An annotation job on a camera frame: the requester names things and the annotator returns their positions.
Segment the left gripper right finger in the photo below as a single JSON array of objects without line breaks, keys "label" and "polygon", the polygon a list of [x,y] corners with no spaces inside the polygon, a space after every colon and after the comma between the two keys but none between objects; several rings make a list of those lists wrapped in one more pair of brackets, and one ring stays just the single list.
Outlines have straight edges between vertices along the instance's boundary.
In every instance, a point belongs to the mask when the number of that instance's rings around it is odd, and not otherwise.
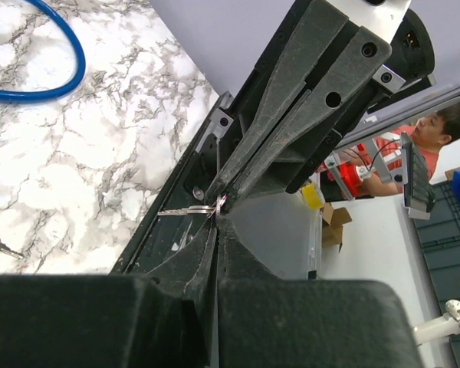
[{"label": "left gripper right finger", "polygon": [[421,367],[402,302],[378,281],[286,281],[218,224],[222,367]]}]

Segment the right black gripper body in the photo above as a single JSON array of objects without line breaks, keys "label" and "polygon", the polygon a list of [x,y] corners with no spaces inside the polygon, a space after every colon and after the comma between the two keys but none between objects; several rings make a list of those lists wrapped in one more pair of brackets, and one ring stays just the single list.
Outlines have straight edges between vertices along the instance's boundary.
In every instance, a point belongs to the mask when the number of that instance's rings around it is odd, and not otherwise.
[{"label": "right black gripper body", "polygon": [[426,88],[435,55],[408,1],[296,1],[226,108],[207,199],[296,192],[367,112]]}]

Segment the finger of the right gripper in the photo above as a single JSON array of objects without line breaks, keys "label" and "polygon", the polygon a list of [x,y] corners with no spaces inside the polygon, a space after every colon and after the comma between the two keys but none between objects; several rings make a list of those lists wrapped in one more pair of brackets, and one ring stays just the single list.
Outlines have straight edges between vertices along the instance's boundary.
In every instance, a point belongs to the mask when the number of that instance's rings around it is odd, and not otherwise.
[{"label": "finger of the right gripper", "polygon": [[366,28],[349,32],[343,47],[325,78],[291,114],[291,124],[278,134],[287,146],[244,196],[294,193],[334,150],[345,132],[357,124],[359,114],[376,96],[373,75],[391,55],[388,43]]},{"label": "finger of the right gripper", "polygon": [[291,144],[278,134],[349,42],[349,19],[329,1],[296,1],[254,70],[227,108],[233,121],[222,138],[209,198],[246,195]]}]

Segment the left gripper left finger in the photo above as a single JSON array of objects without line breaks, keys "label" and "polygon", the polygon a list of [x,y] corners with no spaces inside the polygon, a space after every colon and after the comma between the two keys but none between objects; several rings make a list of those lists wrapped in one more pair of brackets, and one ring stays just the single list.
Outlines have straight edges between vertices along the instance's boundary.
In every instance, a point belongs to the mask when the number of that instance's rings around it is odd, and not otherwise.
[{"label": "left gripper left finger", "polygon": [[147,274],[0,276],[0,367],[203,367],[216,228]]}]

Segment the blue cable lock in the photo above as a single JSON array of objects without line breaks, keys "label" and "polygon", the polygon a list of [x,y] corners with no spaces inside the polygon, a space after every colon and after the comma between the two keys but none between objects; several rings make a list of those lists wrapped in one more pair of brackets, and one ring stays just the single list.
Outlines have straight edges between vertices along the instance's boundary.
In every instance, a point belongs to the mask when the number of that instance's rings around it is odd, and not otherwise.
[{"label": "blue cable lock", "polygon": [[87,64],[71,4],[0,1],[0,103],[56,100],[81,84]]}]

